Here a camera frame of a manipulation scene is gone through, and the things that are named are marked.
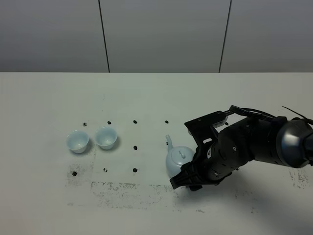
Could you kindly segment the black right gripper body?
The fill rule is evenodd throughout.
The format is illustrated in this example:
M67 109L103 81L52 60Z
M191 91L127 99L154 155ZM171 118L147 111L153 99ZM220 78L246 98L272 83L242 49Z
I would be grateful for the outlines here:
M196 141L197 158L193 166L196 175L192 186L217 185L237 168L245 164L245 141L219 139L210 145Z

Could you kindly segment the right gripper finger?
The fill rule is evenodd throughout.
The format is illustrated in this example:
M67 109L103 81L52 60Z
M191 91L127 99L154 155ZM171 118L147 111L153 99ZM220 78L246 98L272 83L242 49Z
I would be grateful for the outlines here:
M191 191L197 191L202 189L202 185L196 185L196 186L187 186Z
M180 173L170 179L173 189L203 185L203 179L193 163L186 163L180 169Z

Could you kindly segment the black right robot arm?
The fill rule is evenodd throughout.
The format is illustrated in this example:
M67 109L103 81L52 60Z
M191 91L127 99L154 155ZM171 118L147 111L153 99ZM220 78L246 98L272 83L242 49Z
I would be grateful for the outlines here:
M192 161L171 178L173 189L186 186L197 191L204 185L218 185L250 161L291 168L312 165L312 121L246 117L217 132L214 124L225 118L223 112L215 112L185 123L198 147Z

